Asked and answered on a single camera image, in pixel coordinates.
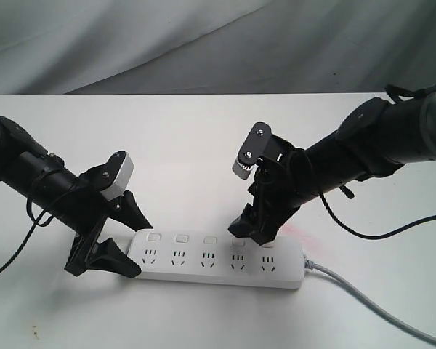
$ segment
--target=electrical socket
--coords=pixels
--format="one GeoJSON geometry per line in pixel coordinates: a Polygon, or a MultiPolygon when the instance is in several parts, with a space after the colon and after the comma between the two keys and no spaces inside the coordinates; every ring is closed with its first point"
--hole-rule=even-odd
{"type": "Polygon", "coordinates": [[[139,279],[297,289],[304,278],[304,253],[292,236],[258,246],[228,232],[140,230],[128,256],[142,269],[139,279]]]}

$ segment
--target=white table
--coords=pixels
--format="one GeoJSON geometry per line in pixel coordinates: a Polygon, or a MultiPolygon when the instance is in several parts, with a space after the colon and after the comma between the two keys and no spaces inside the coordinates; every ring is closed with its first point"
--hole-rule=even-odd
{"type": "MultiPolygon", "coordinates": [[[[227,226],[251,197],[231,171],[255,121],[308,147],[373,94],[254,96],[0,96],[0,115],[25,127],[76,174],[127,150],[131,189],[162,230],[227,226]]],[[[380,233],[436,213],[436,162],[353,183],[336,213],[380,233]]],[[[25,199],[0,183],[0,265],[31,222],[25,199]]],[[[398,318],[436,336],[436,222],[385,241],[338,228],[319,200],[282,228],[309,258],[339,272],[398,318]]],[[[110,222],[101,238],[132,232],[110,222]]],[[[297,292],[155,281],[63,270],[73,233],[37,230],[0,276],[0,348],[427,348],[322,277],[297,292]]]]}

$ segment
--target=power strip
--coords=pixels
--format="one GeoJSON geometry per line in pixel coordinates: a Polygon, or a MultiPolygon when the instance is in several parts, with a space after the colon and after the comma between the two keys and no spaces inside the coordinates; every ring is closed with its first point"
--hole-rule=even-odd
{"type": "Polygon", "coordinates": [[[291,236],[265,246],[229,233],[140,230],[128,256],[140,265],[137,278],[298,289],[304,279],[304,252],[291,236]]]}

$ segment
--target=robotic arm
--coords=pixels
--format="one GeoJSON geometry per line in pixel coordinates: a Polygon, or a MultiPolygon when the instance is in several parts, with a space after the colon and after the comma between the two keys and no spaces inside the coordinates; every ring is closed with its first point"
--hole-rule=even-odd
{"type": "Polygon", "coordinates": [[[130,278],[139,275],[140,267],[112,238],[97,242],[108,218],[132,230],[152,228],[132,193],[125,190],[133,169],[129,155],[119,151],[105,164],[77,177],[65,168],[61,158],[48,153],[20,125],[0,116],[0,182],[28,198],[26,209],[34,223],[4,268],[19,254],[36,226],[46,226],[56,217],[76,232],[65,266],[69,273],[79,276],[88,269],[97,269],[130,278]],[[32,213],[33,202],[44,209],[37,219],[32,213]],[[52,216],[40,223],[45,212],[52,216]]]}
{"type": "MultiPolygon", "coordinates": [[[[366,101],[336,131],[306,150],[295,148],[273,135],[267,124],[257,122],[233,166],[242,179],[257,166],[249,188],[253,204],[245,206],[228,230],[263,245],[275,239],[280,226],[301,205],[317,196],[336,220],[324,193],[340,188],[353,198],[345,186],[352,180],[387,177],[405,164],[435,161],[436,87],[411,92],[388,85],[386,91],[395,104],[379,97],[366,101]],[[410,99],[404,101],[400,96],[410,99]]],[[[401,229],[435,219],[424,218],[401,229]]]]}

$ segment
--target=gray fabric backdrop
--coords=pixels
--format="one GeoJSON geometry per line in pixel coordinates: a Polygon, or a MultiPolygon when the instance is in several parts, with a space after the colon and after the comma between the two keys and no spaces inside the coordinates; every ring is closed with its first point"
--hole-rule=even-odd
{"type": "Polygon", "coordinates": [[[1,0],[0,93],[436,83],[436,0],[1,0]]]}

